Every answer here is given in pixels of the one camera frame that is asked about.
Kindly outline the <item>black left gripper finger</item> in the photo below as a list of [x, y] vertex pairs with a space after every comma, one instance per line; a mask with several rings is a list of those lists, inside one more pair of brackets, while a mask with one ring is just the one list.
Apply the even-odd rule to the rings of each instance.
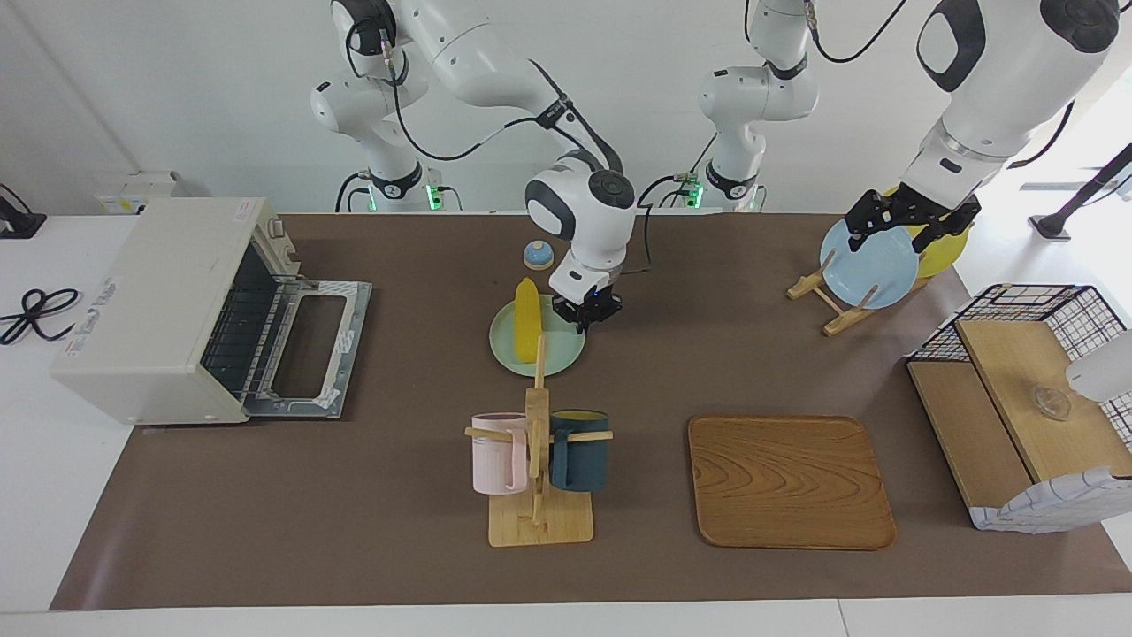
[[967, 197], [955, 210], [929, 219], [926, 226], [916, 235], [916, 253], [923, 253], [931, 243], [946, 235], [960, 235], [974, 223], [981, 210], [981, 204], [975, 196]]
[[844, 225], [849, 239], [846, 246], [854, 253], [861, 249], [867, 239], [889, 229], [889, 198], [877, 190], [866, 190], [844, 214]]

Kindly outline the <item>light green plate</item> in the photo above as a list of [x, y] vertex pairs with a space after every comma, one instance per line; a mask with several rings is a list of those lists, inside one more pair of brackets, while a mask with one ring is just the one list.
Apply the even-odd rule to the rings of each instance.
[[[546, 341], [546, 376], [555, 375], [566, 370], [582, 354], [586, 335], [577, 332], [577, 326], [567, 322], [561, 316], [555, 315], [554, 296], [540, 294], [541, 302], [541, 327]], [[521, 375], [523, 378], [533, 378], [535, 375], [535, 363], [522, 362], [515, 352], [514, 339], [515, 326], [515, 302], [512, 301], [501, 305], [501, 310], [494, 315], [494, 322], [489, 327], [489, 344], [492, 348], [494, 358], [505, 367], [506, 370]]]

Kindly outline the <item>yellow corn cob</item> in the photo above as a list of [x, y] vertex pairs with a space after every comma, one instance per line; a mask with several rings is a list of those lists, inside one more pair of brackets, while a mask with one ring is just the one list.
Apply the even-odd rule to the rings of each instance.
[[533, 279], [521, 279], [515, 290], [514, 303], [515, 355], [522, 363], [534, 364], [542, 335], [542, 305]]

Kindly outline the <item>glass oven door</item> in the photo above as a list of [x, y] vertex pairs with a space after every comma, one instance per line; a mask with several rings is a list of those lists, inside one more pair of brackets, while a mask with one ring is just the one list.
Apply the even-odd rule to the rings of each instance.
[[[278, 277], [278, 290], [271, 300], [258, 343], [242, 387], [234, 391], [245, 414], [250, 418], [324, 418], [342, 414], [357, 352], [363, 338], [365, 311], [371, 301], [372, 285], [362, 281], [303, 279]], [[280, 395], [272, 387], [280, 362], [288, 348], [301, 302], [307, 298], [337, 296], [344, 301], [334, 335], [329, 360], [319, 394]]]

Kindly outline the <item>white toaster oven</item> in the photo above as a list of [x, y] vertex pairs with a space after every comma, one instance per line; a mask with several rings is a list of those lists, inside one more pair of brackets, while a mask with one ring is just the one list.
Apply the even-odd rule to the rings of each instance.
[[224, 384], [203, 360], [232, 289], [271, 301], [299, 270], [266, 198], [153, 199], [49, 375], [128, 427], [247, 422], [247, 368]]

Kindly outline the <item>yellow plate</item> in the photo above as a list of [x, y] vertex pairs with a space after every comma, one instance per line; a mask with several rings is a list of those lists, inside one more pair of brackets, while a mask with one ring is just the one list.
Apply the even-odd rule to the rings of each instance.
[[971, 229], [974, 226], [967, 226], [959, 235], [942, 235], [937, 241], [933, 241], [927, 246], [919, 253], [917, 279], [931, 279], [954, 265], [967, 246]]

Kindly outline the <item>light blue plate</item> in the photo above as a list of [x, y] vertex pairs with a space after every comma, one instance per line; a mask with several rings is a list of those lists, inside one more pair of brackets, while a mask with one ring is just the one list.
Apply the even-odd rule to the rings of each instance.
[[873, 234], [857, 251], [849, 249], [849, 239], [844, 221], [837, 219], [818, 253], [818, 262], [834, 253], [823, 275], [827, 289], [841, 302], [858, 305], [872, 289], [876, 289], [864, 307], [878, 310], [910, 293], [921, 262], [914, 251], [914, 238], [908, 229], [897, 226]]

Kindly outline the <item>black tripod stand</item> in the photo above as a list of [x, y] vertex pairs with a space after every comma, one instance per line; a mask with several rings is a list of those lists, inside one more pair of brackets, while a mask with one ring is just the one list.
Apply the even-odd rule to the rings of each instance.
[[1129, 165], [1132, 165], [1132, 143], [1127, 143], [1115, 157], [1097, 171], [1095, 177], [1080, 186], [1067, 203], [1060, 206], [1060, 210], [1048, 215], [1031, 215], [1030, 225], [1047, 241], [1067, 241], [1070, 239], [1070, 234], [1065, 231], [1067, 218], [1081, 207], [1092, 203], [1096, 193], [1100, 193], [1113, 179], [1124, 173]]

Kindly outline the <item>wooden plate rack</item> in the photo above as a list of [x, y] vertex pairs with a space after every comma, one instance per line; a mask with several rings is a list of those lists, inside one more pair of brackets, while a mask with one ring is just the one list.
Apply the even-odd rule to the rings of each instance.
[[820, 298], [834, 313], [834, 318], [824, 324], [822, 332], [825, 337], [837, 337], [838, 334], [850, 329], [850, 327], [856, 326], [858, 322], [865, 321], [865, 319], [868, 319], [869, 316], [878, 311], [878, 308], [869, 308], [868, 305], [872, 303], [872, 299], [878, 294], [881, 286], [873, 285], [871, 289], [867, 289], [866, 293], [861, 296], [861, 301], [854, 305], [841, 305], [832, 294], [833, 287], [826, 274], [829, 267], [827, 262], [823, 262], [816, 272], [800, 277], [794, 286], [784, 290], [784, 294], [792, 301], [797, 301], [798, 298], [805, 295], [816, 295]]

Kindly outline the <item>dark blue mug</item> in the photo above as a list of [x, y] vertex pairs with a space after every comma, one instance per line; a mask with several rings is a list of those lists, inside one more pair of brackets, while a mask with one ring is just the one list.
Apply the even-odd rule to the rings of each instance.
[[574, 441], [574, 433], [610, 431], [609, 415], [593, 408], [558, 408], [550, 414], [551, 485], [561, 491], [601, 491], [609, 475], [609, 441]]

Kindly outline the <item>pink mug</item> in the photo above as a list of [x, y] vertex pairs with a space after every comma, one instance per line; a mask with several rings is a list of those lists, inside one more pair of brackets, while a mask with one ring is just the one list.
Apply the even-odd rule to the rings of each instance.
[[470, 439], [470, 468], [473, 491], [480, 494], [517, 494], [530, 487], [528, 474], [528, 419], [522, 412], [478, 414], [470, 427], [505, 436], [495, 440], [475, 436]]

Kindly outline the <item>wooden mug tree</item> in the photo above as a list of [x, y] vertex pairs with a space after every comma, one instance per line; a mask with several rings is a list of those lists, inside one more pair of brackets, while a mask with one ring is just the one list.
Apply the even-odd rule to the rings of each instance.
[[490, 494], [488, 543], [494, 548], [582, 543], [594, 536], [592, 499], [551, 484], [554, 434], [544, 387], [546, 337], [538, 338], [533, 387], [525, 394], [526, 460], [530, 487], [517, 494]]

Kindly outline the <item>clear glass cup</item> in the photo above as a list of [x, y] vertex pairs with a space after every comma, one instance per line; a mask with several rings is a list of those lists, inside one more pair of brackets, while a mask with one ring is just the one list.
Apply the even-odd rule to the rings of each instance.
[[1072, 414], [1072, 399], [1065, 391], [1060, 391], [1060, 388], [1035, 386], [1032, 399], [1045, 418], [1056, 420], [1056, 422], [1067, 422]]

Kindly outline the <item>white rounded object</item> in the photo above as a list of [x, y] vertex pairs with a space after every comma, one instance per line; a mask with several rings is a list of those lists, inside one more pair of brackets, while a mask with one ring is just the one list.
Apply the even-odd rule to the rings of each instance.
[[1132, 330], [1077, 359], [1065, 370], [1067, 386], [1094, 403], [1132, 391]]

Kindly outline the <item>wooden serving tray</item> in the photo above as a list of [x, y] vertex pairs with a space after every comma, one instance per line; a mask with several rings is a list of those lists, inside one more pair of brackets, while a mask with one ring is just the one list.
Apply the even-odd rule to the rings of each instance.
[[830, 415], [691, 418], [700, 536], [729, 549], [881, 551], [895, 519], [866, 427]]

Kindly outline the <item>white checked cloth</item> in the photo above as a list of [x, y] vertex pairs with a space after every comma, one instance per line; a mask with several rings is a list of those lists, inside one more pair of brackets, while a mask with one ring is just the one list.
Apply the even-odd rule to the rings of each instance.
[[1097, 467], [1040, 481], [998, 508], [968, 513], [978, 531], [1062, 533], [1132, 513], [1132, 476]]

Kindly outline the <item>brown table mat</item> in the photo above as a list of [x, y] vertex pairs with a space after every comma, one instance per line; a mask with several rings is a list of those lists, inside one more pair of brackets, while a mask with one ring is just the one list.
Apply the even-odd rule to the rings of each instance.
[[[335, 422], [137, 428], [54, 609], [1060, 595], [1132, 589], [1099, 525], [974, 530], [902, 358], [966, 302], [954, 275], [826, 338], [788, 301], [830, 215], [660, 215], [654, 269], [549, 380], [555, 408], [611, 418], [586, 543], [494, 549], [470, 489], [470, 416], [520, 408], [489, 324], [525, 275], [525, 218], [292, 215], [303, 270], [375, 294]], [[844, 415], [866, 428], [897, 537], [881, 551], [707, 545], [686, 424]]]

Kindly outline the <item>white power box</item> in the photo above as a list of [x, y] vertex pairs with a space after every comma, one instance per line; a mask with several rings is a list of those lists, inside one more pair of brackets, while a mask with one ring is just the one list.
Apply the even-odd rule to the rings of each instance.
[[106, 215], [136, 215], [152, 199], [190, 196], [174, 171], [98, 171], [93, 178], [98, 212]]

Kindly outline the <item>black clamp stand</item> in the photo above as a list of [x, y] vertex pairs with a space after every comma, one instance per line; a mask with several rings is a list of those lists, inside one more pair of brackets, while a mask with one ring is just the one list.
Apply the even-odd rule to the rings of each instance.
[[20, 193], [0, 182], [0, 239], [29, 239], [45, 222], [45, 214], [32, 210]]

